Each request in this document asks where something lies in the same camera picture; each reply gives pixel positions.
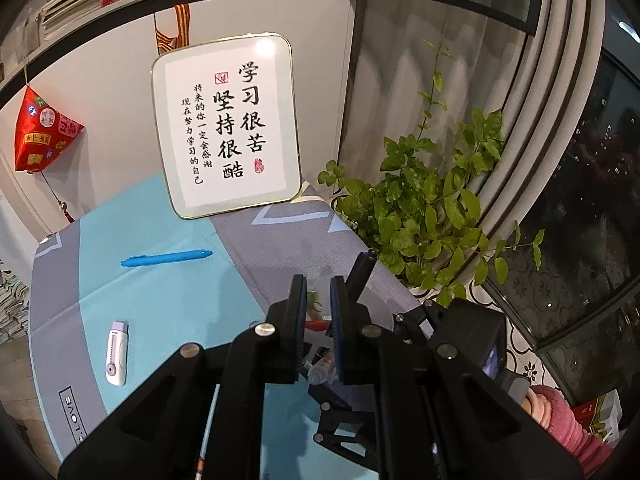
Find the pink sleeved forearm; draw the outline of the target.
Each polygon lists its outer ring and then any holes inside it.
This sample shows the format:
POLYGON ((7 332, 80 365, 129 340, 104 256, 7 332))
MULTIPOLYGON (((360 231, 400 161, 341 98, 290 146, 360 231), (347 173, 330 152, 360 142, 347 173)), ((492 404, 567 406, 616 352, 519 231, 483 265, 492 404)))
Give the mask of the pink sleeved forearm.
POLYGON ((522 408, 578 460, 586 478, 591 477, 613 452, 611 445, 585 430, 570 404, 555 388, 529 387, 522 408))

